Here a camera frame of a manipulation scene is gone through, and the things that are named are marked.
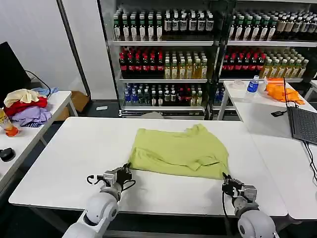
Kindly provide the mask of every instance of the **laptop keyboard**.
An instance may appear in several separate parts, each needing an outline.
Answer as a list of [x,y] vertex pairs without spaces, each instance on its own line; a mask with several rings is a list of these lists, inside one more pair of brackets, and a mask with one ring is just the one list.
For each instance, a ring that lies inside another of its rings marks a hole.
[[312,112],[297,109],[297,119],[299,124],[299,132],[304,140],[317,142],[317,126],[315,117]]

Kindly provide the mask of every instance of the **white wall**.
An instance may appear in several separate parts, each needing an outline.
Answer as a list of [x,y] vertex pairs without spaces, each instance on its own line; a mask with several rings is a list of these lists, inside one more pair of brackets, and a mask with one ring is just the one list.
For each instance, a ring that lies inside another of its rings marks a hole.
[[24,69],[50,87],[85,93],[56,0],[1,0],[0,43],[5,41]]
[[92,99],[117,99],[97,1],[63,4]]

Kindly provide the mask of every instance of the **beige cloth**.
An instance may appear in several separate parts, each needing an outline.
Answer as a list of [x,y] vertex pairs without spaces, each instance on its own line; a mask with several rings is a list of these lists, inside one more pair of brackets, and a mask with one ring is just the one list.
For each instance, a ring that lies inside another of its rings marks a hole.
[[8,93],[4,100],[4,104],[7,108],[11,107],[13,103],[20,101],[23,103],[30,103],[31,101],[37,102],[39,97],[44,97],[36,91],[19,89],[11,93]]

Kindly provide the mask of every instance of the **purple cloth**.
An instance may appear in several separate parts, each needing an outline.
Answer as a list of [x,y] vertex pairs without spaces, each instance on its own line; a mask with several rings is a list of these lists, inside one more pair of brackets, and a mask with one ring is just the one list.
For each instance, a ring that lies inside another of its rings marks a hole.
[[29,107],[20,113],[15,114],[11,117],[11,119],[17,121],[20,124],[20,126],[25,126],[30,122],[44,124],[51,117],[51,113],[45,108],[34,106]]

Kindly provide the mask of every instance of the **pile of clothes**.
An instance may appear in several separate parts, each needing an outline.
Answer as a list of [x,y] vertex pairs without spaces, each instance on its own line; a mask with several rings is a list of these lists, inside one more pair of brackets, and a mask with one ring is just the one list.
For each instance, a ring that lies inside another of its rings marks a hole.
[[39,127],[52,117],[45,109],[47,104],[46,96],[38,91],[20,89],[7,95],[4,111],[11,121],[19,123],[20,126]]

